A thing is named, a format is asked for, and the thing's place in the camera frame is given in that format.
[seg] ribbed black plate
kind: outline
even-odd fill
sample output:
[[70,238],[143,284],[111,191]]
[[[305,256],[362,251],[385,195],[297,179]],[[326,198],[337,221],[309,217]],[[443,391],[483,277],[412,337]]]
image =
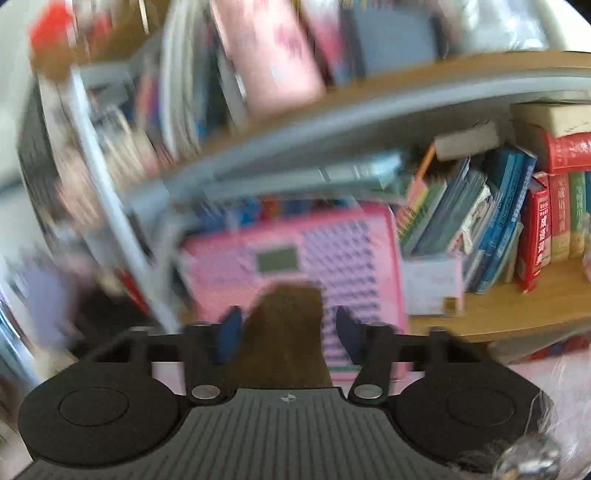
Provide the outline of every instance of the ribbed black plate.
[[336,388],[245,390],[196,407],[156,451],[106,469],[33,463],[19,480],[458,480],[414,451],[387,414]]

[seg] red dictionary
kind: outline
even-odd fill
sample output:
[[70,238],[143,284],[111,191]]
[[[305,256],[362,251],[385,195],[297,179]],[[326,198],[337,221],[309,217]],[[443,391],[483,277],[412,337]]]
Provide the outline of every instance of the red dictionary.
[[[533,177],[538,180],[544,187],[547,189],[550,188],[550,182],[548,180],[548,174],[545,171],[537,171],[534,173]],[[542,260],[542,268],[545,267],[550,263],[550,255],[551,255],[551,242],[552,242],[552,233],[550,232],[550,218],[552,216],[552,208],[550,209],[550,213],[548,214],[548,222],[546,222],[546,242],[544,247],[544,259]]]
[[517,144],[537,155],[540,170],[551,174],[591,170],[591,133],[554,138],[535,125],[515,122],[514,127]]
[[524,230],[519,238],[517,275],[521,290],[531,291],[536,286],[544,259],[546,229],[550,222],[550,193],[540,181],[530,180],[521,211]]

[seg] round black pad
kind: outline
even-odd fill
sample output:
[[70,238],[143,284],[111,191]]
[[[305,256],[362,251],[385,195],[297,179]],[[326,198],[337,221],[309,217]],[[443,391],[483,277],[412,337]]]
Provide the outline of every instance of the round black pad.
[[178,417],[175,395],[137,368],[80,362],[29,393],[18,426],[33,457],[94,467],[151,450]]
[[504,450],[526,429],[537,431],[540,389],[493,361],[444,364],[390,397],[388,409],[419,452],[445,465],[490,473],[495,455],[488,462],[487,455],[474,454]]
[[80,427],[98,427],[121,418],[129,400],[118,390],[91,387],[69,394],[60,405],[61,416]]

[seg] pink toy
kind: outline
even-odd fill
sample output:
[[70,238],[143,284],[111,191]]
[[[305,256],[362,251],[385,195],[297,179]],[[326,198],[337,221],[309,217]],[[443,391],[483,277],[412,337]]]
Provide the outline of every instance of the pink toy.
[[372,204],[197,236],[181,255],[181,270],[203,322],[216,322],[234,305],[246,317],[277,281],[320,283],[324,358],[333,380],[350,380],[357,369],[336,335],[338,306],[348,306],[365,323],[407,331],[395,239],[392,213]]
[[324,94],[288,0],[213,0],[212,13],[253,115],[309,103]]

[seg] metal rod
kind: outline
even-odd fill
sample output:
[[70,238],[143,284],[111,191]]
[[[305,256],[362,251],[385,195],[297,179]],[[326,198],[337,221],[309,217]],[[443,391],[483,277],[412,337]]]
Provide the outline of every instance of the metal rod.
[[119,196],[107,171],[105,157],[99,140],[90,121],[90,106],[78,66],[73,66],[70,74],[70,109],[74,127],[78,132],[82,152],[95,185],[100,204],[111,230],[125,255],[131,274],[138,284],[145,301],[150,306],[156,320],[167,333],[178,331],[178,321],[172,309],[158,298],[152,283],[152,269],[125,215]]

